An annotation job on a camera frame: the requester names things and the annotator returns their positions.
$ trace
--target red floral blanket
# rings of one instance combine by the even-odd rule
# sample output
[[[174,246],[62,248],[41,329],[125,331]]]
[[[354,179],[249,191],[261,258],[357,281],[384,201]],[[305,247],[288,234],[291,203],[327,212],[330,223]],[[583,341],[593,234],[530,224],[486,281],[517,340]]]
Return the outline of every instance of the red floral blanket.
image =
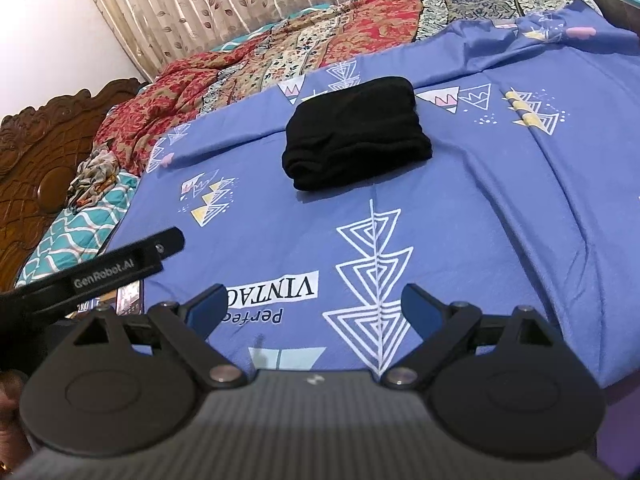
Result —
[[[421,9],[420,0],[353,0],[285,20],[231,52],[172,62],[105,119],[95,145],[111,142],[120,167],[140,175],[167,130],[321,66],[408,43]]]

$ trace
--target carved wooden headboard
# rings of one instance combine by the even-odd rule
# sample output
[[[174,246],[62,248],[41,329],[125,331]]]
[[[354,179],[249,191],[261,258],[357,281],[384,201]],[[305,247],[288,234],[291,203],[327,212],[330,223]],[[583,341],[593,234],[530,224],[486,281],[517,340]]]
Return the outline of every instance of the carved wooden headboard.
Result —
[[[55,97],[38,110],[25,108],[0,123],[0,291],[16,277],[62,210],[78,164],[109,109],[136,95],[136,79]]]

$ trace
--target geometric triangle pattern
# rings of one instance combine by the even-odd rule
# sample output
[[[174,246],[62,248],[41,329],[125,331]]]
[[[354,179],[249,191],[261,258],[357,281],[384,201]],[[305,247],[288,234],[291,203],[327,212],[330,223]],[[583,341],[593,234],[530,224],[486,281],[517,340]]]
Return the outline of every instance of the geometric triangle pattern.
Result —
[[[160,162],[162,161],[163,156],[161,153],[164,152],[164,142],[167,140],[166,137],[160,137],[156,140],[156,143],[151,148],[151,154],[149,155],[149,161],[146,164],[146,172],[151,173],[155,171],[158,166],[160,166]]]
[[[512,122],[521,126],[534,126],[547,135],[553,135],[560,114],[540,113],[542,102],[531,101],[531,97],[532,92],[517,92],[513,89],[504,95],[504,99],[511,105],[510,108],[516,110],[520,115],[518,120]]]
[[[360,74],[353,75],[357,63],[357,60],[351,59],[348,61],[340,61],[327,68],[326,72],[338,80],[335,83],[329,83],[329,88],[333,91],[344,90],[345,88],[360,84]]]
[[[491,83],[465,88],[458,93],[459,100],[484,111],[489,109],[489,97],[491,97]]]
[[[286,97],[291,104],[295,104],[296,99],[298,98],[298,95],[300,95],[300,91],[302,90],[304,81],[305,76],[299,75],[291,79],[287,79],[286,81],[279,82],[278,86],[284,94],[284,97]]]
[[[428,101],[440,108],[456,113],[458,108],[458,93],[460,92],[459,86],[452,86],[449,88],[438,88],[437,90],[427,90],[426,92],[420,92],[416,94],[416,97]]]
[[[169,138],[169,145],[177,142],[181,138],[187,135],[187,130],[191,127],[191,123],[178,124],[173,130],[169,130],[167,137]]]
[[[322,316],[373,373],[382,375],[410,328],[400,301],[388,299],[414,248],[386,251],[400,209],[377,213],[370,200],[369,210],[368,218],[336,229],[361,256],[335,266],[359,304],[323,312]]]
[[[229,202],[219,203],[218,201],[227,193],[231,192],[231,190],[226,186],[232,184],[234,180],[234,178],[221,179],[215,184],[209,186],[209,189],[211,190],[210,193],[204,194],[201,197],[205,205],[191,211],[191,215],[195,218],[195,221],[200,227],[207,225],[211,219],[215,218],[219,213],[222,213],[229,206]],[[195,189],[193,190],[193,193],[194,197],[197,196]]]
[[[196,182],[193,183],[193,185],[191,186],[191,194],[193,195],[194,198],[196,198],[197,196],[200,196],[200,194],[206,190],[206,189],[210,189],[209,187],[207,187],[209,185],[209,182],[211,182],[216,175],[218,174],[219,170],[215,170],[213,172],[213,174],[209,173],[207,175],[204,175],[203,179],[200,179],[200,177],[202,176],[198,176]]]

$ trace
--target white wall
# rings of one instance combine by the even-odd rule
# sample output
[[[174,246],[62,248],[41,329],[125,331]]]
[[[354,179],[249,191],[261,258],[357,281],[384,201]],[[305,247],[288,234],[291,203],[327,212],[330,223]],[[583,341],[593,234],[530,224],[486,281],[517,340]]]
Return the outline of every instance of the white wall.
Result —
[[[0,121],[129,77],[143,80],[93,0],[0,0]]]

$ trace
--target teal patterned cloth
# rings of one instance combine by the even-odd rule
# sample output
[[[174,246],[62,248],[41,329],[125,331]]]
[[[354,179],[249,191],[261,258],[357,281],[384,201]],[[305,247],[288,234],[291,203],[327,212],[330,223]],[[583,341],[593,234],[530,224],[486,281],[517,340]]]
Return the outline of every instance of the teal patterned cloth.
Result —
[[[116,185],[93,207],[64,209],[33,251],[15,286],[26,285],[90,260],[129,208],[140,179],[121,171]]]
[[[328,9],[328,8],[329,8],[328,4],[315,5],[315,6],[312,6],[312,7],[308,7],[306,9],[302,9],[302,10],[300,10],[300,12],[296,12],[296,13],[288,16],[287,19],[290,20],[291,18],[296,18],[298,16],[302,16],[303,14],[308,14],[310,12],[313,12],[314,10]],[[266,32],[267,30],[271,30],[278,23],[269,23],[267,25],[263,25],[262,27],[254,30],[250,34],[245,34],[244,36],[239,36],[238,38],[235,38],[234,40],[227,41],[224,45],[220,45],[220,46],[217,46],[216,48],[212,48],[211,51],[212,52],[230,52],[231,50],[233,50],[233,49],[239,47],[240,45],[242,45],[245,41],[249,41],[250,39],[255,38],[258,34]]]

